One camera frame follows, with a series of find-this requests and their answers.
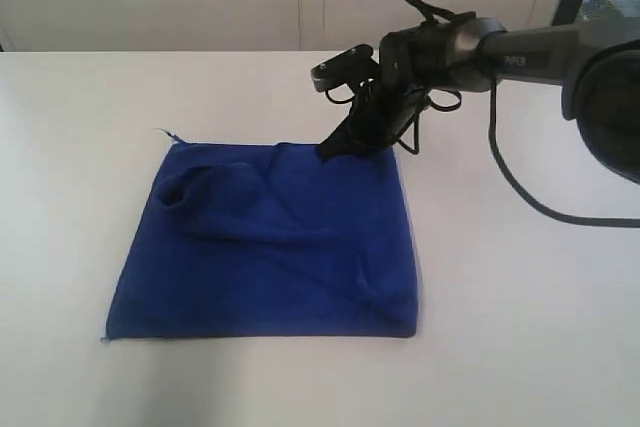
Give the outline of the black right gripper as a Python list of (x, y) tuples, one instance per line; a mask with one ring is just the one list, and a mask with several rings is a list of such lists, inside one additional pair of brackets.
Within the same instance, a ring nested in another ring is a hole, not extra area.
[(419, 119), (430, 106), (425, 88), (402, 92), (384, 88), (377, 81), (363, 84), (354, 96), (349, 119), (315, 147), (322, 163), (341, 156), (360, 156), (399, 144), (407, 152), (419, 152)]

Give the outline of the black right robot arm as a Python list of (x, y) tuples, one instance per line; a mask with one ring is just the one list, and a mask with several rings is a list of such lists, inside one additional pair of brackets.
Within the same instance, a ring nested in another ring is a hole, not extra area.
[(352, 92), (347, 117), (316, 148), (324, 162), (365, 157), (396, 143), (433, 90), (483, 93), (502, 80), (557, 85), (561, 114), (590, 153), (639, 180), (639, 21), (597, 20), (507, 31), (460, 15), (386, 34), (314, 67), (314, 87)]

